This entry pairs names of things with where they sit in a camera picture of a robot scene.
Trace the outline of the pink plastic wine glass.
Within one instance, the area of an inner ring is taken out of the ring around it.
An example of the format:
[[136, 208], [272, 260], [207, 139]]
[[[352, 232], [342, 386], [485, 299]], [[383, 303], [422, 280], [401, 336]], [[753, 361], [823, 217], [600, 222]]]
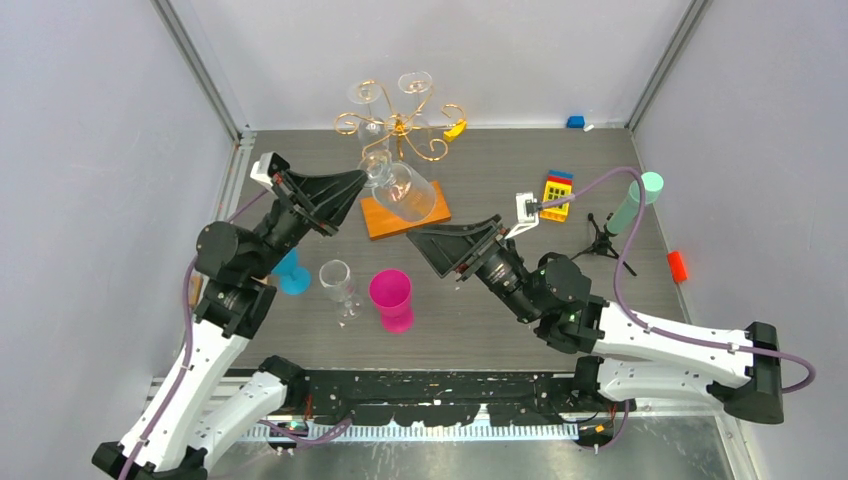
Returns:
[[378, 272], [370, 281], [368, 293], [386, 331], [403, 334], [412, 328], [415, 321], [411, 306], [412, 284], [403, 271]]

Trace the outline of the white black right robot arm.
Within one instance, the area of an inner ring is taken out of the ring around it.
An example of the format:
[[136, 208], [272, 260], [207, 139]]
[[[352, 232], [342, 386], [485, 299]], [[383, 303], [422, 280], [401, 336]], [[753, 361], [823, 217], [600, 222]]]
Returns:
[[752, 423], [784, 420], [778, 334], [768, 323], [722, 330], [644, 314], [633, 320], [592, 294], [590, 278], [563, 254], [549, 252], [528, 271], [498, 215], [406, 237], [439, 277], [477, 277], [547, 346], [578, 354], [570, 392], [584, 410], [653, 397], [718, 404]]

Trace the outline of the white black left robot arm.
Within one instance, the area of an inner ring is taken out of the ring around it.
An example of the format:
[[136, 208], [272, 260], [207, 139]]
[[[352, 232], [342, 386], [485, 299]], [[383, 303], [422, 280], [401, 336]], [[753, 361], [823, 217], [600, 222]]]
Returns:
[[113, 479], [205, 479], [254, 424], [306, 403], [305, 371], [271, 356], [236, 394], [204, 412], [267, 316], [277, 289], [264, 278], [309, 232], [335, 235], [367, 176], [361, 170], [302, 175], [284, 160], [272, 160], [260, 176], [276, 199], [256, 227], [216, 221], [197, 237], [190, 268], [208, 281], [196, 307], [185, 312], [183, 350], [130, 431], [93, 454], [93, 465]]

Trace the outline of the clear ribbed wine glass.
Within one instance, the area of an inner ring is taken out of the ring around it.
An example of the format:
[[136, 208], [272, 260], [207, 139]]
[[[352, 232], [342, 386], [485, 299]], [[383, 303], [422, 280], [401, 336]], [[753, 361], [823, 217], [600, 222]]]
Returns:
[[408, 164], [393, 161], [388, 150], [367, 152], [358, 168], [366, 173], [365, 186], [380, 204], [399, 216], [411, 216], [407, 211], [429, 214], [435, 201], [430, 182]]

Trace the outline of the blue plastic wine glass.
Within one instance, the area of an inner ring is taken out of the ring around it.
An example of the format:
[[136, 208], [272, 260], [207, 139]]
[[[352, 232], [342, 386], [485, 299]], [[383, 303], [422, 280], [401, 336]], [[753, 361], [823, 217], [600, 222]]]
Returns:
[[299, 262], [296, 249], [292, 249], [271, 270], [282, 291], [291, 296], [303, 294], [311, 285], [311, 274]]

